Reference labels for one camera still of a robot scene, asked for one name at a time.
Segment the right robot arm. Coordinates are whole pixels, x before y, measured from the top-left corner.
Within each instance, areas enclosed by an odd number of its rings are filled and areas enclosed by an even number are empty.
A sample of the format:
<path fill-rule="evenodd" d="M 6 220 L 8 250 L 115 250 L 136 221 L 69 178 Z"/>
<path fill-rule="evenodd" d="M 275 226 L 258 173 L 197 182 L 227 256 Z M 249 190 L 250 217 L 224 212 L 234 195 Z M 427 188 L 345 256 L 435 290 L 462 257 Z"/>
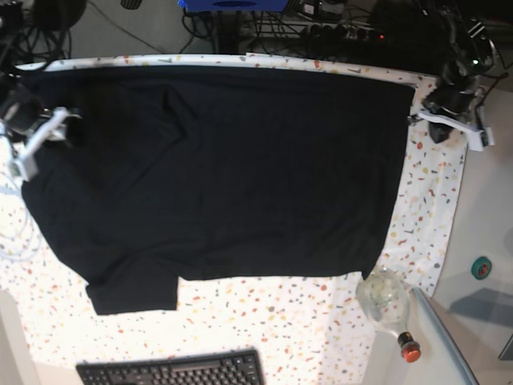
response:
<path fill-rule="evenodd" d="M 40 76 L 70 51 L 71 28 L 85 12 L 85 1 L 1 2 L 1 141 L 12 156 L 15 143 L 28 145 L 57 110 L 22 82 Z"/>

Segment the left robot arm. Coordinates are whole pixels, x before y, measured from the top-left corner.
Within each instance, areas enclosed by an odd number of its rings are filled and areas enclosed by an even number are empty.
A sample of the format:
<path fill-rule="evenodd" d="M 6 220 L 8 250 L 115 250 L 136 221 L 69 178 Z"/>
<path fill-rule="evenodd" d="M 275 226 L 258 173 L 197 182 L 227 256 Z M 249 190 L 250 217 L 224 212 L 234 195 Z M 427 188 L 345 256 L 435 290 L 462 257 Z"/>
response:
<path fill-rule="evenodd" d="M 457 130 L 466 137 L 470 150 L 481 152 L 494 143 L 484 119 L 487 93 L 479 82 L 495 65 L 495 47 L 479 17 L 461 9 L 456 1 L 418 4 L 434 29 L 445 63 L 435 89 L 409 121 L 426 121 L 436 144 Z"/>

